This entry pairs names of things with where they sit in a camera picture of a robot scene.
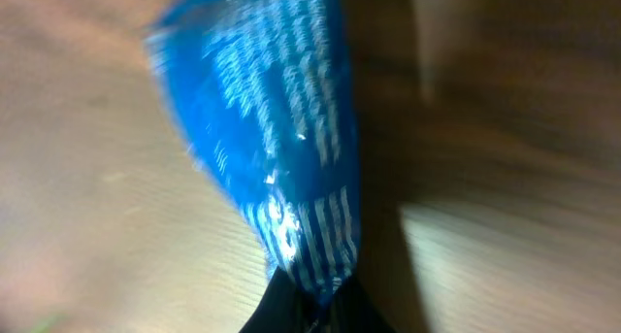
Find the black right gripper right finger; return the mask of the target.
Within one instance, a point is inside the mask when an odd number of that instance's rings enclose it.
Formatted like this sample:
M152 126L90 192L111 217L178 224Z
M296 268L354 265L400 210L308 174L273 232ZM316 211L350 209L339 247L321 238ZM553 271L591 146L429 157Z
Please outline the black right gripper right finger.
M395 333L354 275L337 291L321 333Z

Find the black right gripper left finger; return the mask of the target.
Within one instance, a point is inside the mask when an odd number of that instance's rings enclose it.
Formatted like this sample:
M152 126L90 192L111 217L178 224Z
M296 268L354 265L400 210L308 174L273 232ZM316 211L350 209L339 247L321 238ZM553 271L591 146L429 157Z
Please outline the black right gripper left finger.
M257 308L240 333L307 332L317 305L280 268L271 277Z

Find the blue oreo cookie pack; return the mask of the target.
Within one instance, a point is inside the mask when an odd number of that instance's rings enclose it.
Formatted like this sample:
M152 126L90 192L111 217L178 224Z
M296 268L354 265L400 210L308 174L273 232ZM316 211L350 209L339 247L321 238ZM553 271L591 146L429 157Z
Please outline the blue oreo cookie pack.
M176 0L147 46L199 166L271 260L330 303L361 242L341 0Z

